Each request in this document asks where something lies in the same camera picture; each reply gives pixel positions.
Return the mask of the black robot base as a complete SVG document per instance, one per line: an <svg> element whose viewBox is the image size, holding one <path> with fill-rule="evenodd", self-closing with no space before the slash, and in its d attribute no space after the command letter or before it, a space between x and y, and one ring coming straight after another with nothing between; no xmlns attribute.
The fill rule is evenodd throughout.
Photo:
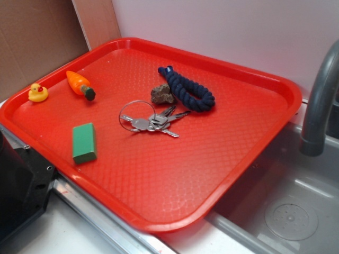
<svg viewBox="0 0 339 254"><path fill-rule="evenodd" d="M1 134L1 243L46 211L55 174L34 148L13 148Z"/></svg>

